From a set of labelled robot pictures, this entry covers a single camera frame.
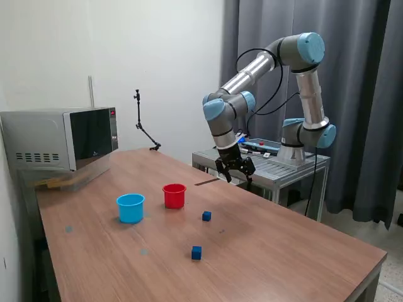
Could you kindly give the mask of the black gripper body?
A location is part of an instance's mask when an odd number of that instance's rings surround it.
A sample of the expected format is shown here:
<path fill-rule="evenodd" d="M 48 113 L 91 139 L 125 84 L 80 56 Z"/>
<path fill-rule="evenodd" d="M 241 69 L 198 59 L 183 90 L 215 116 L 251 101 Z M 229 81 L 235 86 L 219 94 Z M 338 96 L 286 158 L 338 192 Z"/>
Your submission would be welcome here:
<path fill-rule="evenodd" d="M 217 159 L 226 169 L 240 169 L 244 163 L 238 144 L 225 149 L 218 149 L 219 158 Z"/>

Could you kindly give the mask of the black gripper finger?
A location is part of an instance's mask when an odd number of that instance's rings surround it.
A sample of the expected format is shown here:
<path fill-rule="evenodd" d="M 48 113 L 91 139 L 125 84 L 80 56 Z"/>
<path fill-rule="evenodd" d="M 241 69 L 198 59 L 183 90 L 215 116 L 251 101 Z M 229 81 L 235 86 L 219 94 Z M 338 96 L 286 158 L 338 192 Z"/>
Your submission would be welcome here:
<path fill-rule="evenodd" d="M 253 164 L 253 161 L 250 157 L 246 157 L 241 160 L 241 165 L 239 170 L 245 175 L 248 183 L 252 182 L 252 175 L 255 173 L 256 168 Z"/>
<path fill-rule="evenodd" d="M 217 172 L 218 172 L 219 174 L 224 175 L 225 178 L 226 178 L 226 181 L 227 181 L 228 183 L 230 183 L 231 180 L 232 180 L 232 178 L 231 178 L 231 175 L 230 175 L 230 173 L 229 173 L 229 169 L 225 166 L 225 164 L 223 163 L 222 159 L 221 159 L 221 158 L 218 158 L 218 159 L 215 161 L 215 165 L 216 165 L 216 168 L 217 168 Z"/>

